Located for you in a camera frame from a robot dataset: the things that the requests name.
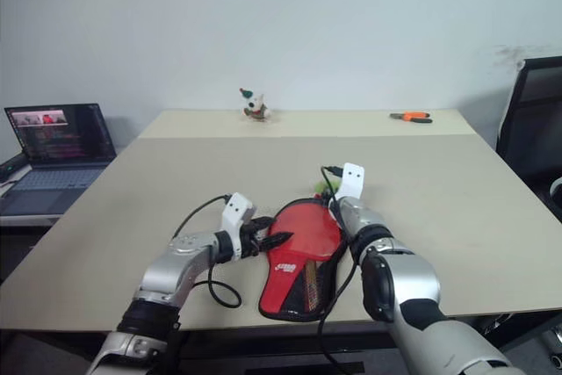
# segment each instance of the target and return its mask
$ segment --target paddle cover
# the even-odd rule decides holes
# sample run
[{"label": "paddle cover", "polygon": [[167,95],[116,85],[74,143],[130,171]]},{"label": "paddle cover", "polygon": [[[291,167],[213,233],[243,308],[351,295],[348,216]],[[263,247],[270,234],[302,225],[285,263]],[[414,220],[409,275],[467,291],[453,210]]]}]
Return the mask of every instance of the paddle cover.
[{"label": "paddle cover", "polygon": [[270,273],[260,313],[274,320],[316,321],[335,295],[337,264],[345,251],[340,228],[321,199],[297,199],[276,215],[268,235],[292,232],[268,252]]}]

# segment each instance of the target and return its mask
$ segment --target chair backrest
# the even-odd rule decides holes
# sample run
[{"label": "chair backrest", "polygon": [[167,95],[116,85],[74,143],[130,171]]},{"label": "chair backrest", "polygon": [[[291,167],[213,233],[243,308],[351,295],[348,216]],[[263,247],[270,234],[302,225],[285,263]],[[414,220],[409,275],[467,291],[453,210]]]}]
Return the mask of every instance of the chair backrest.
[{"label": "chair backrest", "polygon": [[496,152],[531,189],[562,176],[562,56],[522,63]]}]

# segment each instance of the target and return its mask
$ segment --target orange tool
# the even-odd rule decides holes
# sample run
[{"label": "orange tool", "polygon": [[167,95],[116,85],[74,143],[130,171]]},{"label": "orange tool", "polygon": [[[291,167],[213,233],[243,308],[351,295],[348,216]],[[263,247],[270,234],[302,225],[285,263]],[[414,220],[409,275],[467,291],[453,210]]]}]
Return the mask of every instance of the orange tool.
[{"label": "orange tool", "polygon": [[431,123],[432,119],[428,119],[429,113],[426,112],[403,112],[403,113],[390,113],[393,119],[405,120],[406,122],[414,123]]}]

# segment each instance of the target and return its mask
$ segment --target laptop keyboard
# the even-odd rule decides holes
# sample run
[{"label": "laptop keyboard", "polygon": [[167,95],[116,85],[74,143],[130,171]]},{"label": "laptop keyboard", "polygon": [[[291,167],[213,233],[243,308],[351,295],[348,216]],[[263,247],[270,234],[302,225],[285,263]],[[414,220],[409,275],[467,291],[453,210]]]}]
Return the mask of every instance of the laptop keyboard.
[{"label": "laptop keyboard", "polygon": [[46,189],[86,189],[104,169],[33,170],[12,189],[43,191]]}]

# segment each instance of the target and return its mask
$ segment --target beige tabletop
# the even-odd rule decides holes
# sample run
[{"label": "beige tabletop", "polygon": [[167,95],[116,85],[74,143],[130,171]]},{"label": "beige tabletop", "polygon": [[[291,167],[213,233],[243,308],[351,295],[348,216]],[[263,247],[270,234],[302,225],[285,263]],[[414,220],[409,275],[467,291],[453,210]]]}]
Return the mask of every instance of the beige tabletop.
[{"label": "beige tabletop", "polygon": [[[387,112],[284,112],[269,123],[237,112],[164,112],[74,203],[0,290],[0,328],[111,330],[142,274],[183,217],[239,191],[272,215],[310,196],[319,167],[365,167],[363,199],[394,235],[436,268],[449,315],[562,306],[562,225],[456,111],[431,125]],[[187,226],[216,229],[221,206]],[[346,256],[340,279],[349,268]],[[257,303],[265,256],[227,263],[215,277],[235,287],[239,309],[195,288],[183,328],[279,324]],[[365,321],[357,274],[331,321]]]}]

